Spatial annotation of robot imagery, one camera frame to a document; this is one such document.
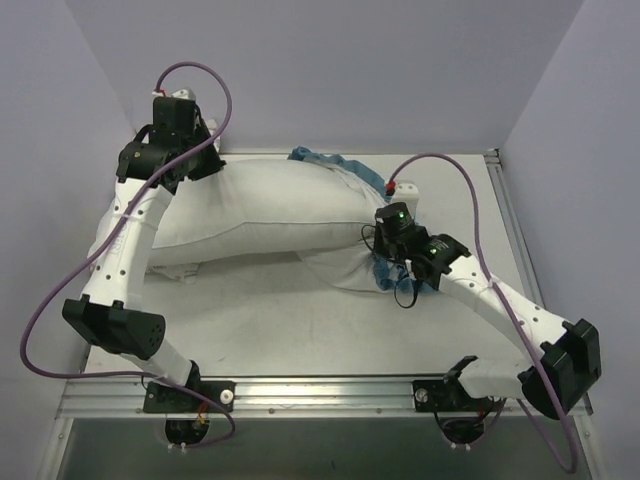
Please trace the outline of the blue white houndstooth pillowcase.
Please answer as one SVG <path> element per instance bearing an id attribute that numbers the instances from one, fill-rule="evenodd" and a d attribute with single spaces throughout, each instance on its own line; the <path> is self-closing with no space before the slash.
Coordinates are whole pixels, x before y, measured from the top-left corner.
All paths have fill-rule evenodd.
<path id="1" fill-rule="evenodd" d="M 288 158 L 315 164 L 356 182 L 356 190 L 370 198 L 375 209 L 390 202 L 385 195 L 385 181 L 377 172 L 357 160 L 340 155 L 324 155 L 299 146 Z M 373 216 L 356 223 L 356 243 L 346 248 L 303 251 L 300 260 L 319 279 L 342 290 L 374 293 L 429 293 L 425 284 L 417 285 L 403 266 L 371 252 Z"/>

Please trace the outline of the white pillow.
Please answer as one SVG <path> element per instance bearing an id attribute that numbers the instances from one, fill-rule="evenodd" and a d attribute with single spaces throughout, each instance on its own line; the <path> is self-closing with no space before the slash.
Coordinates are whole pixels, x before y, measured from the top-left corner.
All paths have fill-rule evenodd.
<path id="1" fill-rule="evenodd" d="M 322 281 L 343 290 L 384 291 L 385 262 L 362 239 L 383 196 L 347 168 L 318 161 L 231 161 L 173 190 L 129 179 L 116 193 L 89 250 L 118 220 L 147 222 L 154 237 L 148 267 L 182 266 L 245 255 L 292 253 Z"/>

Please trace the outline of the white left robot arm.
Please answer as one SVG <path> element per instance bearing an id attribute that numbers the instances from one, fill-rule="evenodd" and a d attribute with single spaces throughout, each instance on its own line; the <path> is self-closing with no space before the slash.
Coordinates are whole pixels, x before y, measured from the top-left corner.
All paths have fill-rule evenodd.
<path id="1" fill-rule="evenodd" d="M 170 381 L 167 400 L 180 411 L 202 399 L 197 365 L 166 339 L 166 321 L 144 311 L 142 287 L 160 221 L 183 180 L 219 172 L 220 159 L 194 93 L 153 100 L 150 124 L 119 154 L 109 233 L 91 256 L 93 272 L 63 318 L 90 345 Z"/>

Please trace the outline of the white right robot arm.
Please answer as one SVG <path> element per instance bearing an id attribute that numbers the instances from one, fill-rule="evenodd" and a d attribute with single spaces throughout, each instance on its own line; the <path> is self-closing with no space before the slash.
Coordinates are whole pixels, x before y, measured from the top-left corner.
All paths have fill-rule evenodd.
<path id="1" fill-rule="evenodd" d="M 511 398 L 558 419 L 600 378 L 599 332 L 592 323 L 571 323 L 485 274 L 467 247 L 416 224 L 405 203 L 377 209 L 374 250 L 404 267 L 411 280 L 461 302 L 524 355 L 517 362 L 463 358 L 445 376 L 443 395 L 450 406 Z"/>

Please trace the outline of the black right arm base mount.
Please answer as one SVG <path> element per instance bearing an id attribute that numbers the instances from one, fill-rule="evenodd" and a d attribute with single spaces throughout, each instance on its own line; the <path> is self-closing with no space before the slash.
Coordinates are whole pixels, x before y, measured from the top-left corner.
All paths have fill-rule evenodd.
<path id="1" fill-rule="evenodd" d="M 414 410 L 433 415 L 452 450 L 469 452 L 493 428 L 506 404 L 502 397 L 472 398 L 461 386 L 463 369 L 477 360 L 465 356 L 446 373 L 411 383 Z"/>

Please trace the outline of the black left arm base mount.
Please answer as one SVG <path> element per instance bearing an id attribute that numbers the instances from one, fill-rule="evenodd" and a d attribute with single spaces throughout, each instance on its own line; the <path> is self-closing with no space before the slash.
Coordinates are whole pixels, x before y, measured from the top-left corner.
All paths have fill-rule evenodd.
<path id="1" fill-rule="evenodd" d="M 230 379 L 206 380 L 192 362 L 185 386 L 174 386 L 158 379 L 146 385 L 142 411 L 165 415 L 164 436 L 170 447 L 182 451 L 204 448 L 227 440 L 236 433 L 234 409 L 236 383 Z M 226 433 L 211 433 L 211 415 L 220 415 L 229 425 Z"/>

